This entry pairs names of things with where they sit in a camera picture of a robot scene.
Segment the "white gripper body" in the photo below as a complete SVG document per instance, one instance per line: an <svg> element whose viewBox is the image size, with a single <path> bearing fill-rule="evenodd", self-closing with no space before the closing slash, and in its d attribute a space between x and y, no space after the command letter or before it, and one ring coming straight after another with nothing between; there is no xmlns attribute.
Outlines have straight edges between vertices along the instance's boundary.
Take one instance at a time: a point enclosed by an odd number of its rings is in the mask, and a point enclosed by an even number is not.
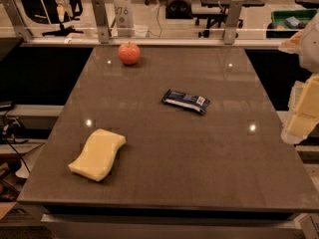
<svg viewBox="0 0 319 239"><path fill-rule="evenodd" d="M299 48L299 64L312 73L319 73L319 13L303 30Z"/></svg>

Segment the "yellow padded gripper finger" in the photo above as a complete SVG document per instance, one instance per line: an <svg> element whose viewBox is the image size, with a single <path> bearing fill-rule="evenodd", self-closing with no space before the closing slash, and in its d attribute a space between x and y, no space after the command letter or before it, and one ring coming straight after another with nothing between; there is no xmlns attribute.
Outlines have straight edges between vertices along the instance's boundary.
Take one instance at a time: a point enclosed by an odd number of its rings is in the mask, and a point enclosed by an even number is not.
<svg viewBox="0 0 319 239"><path fill-rule="evenodd" d="M319 75L305 82L296 81L291 89L288 113L281 138L288 144L306 139L319 123Z"/></svg>
<svg viewBox="0 0 319 239"><path fill-rule="evenodd" d="M278 50L288 54L298 54L300 49L301 37L303 31L298 31L289 39L284 40L278 47Z"/></svg>

